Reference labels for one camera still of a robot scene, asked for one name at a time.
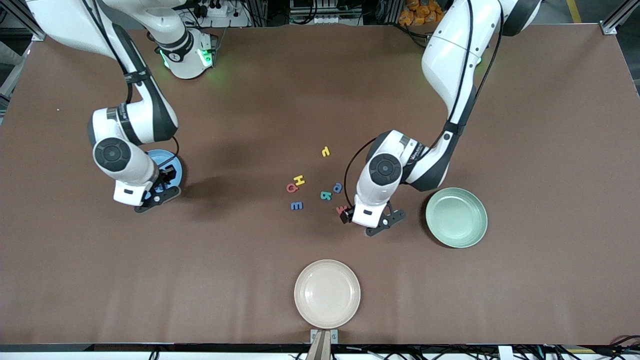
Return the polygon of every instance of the white robotic arm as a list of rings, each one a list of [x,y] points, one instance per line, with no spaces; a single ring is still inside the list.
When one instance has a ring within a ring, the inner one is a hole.
[[[539,7],[540,0],[453,2],[422,56],[422,72],[447,106],[440,136],[429,148],[396,130],[380,134],[367,154],[354,207],[341,215],[343,221],[366,226],[367,234],[374,235],[404,218],[402,211],[392,208],[391,214],[383,214],[400,184],[422,192],[442,184],[476,100],[473,77],[478,59],[502,19],[502,33],[513,36],[531,23]]]
[[[178,128],[175,112],[131,38],[109,20],[95,0],[28,0],[27,5],[42,29],[56,41],[117,60],[127,84],[140,93],[142,100],[130,103],[130,88],[127,101],[96,110],[87,133],[95,163],[115,180],[113,198],[132,206],[142,205],[146,192],[163,180],[163,174],[138,146],[171,139]],[[173,26],[176,33],[184,34],[181,26]]]

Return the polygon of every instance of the metal post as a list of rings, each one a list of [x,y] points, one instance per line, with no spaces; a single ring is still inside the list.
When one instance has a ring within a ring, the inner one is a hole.
[[[615,35],[616,28],[622,25],[629,15],[640,5],[640,0],[626,0],[619,8],[600,21],[600,29],[603,35]]]
[[[44,31],[32,18],[29,8],[20,0],[0,0],[2,7],[15,16],[34,36],[35,40],[44,40]]]

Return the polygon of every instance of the brown table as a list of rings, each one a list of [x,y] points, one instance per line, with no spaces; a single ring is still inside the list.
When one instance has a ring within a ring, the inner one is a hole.
[[[421,220],[429,194],[408,186],[393,198],[408,218],[373,238],[340,223],[342,195],[319,198],[367,140],[398,129],[431,143],[444,123],[421,51],[400,31],[230,29],[217,67],[189,81],[133,36],[180,118],[183,195],[143,215],[111,200],[85,125],[124,98],[119,69],[35,44],[0,127],[2,343],[306,341],[294,282],[324,258],[362,286],[346,343],[640,332],[640,101],[596,25],[504,39],[444,183],[487,208],[486,236],[469,249],[434,240]],[[304,210],[289,209],[296,200]]]

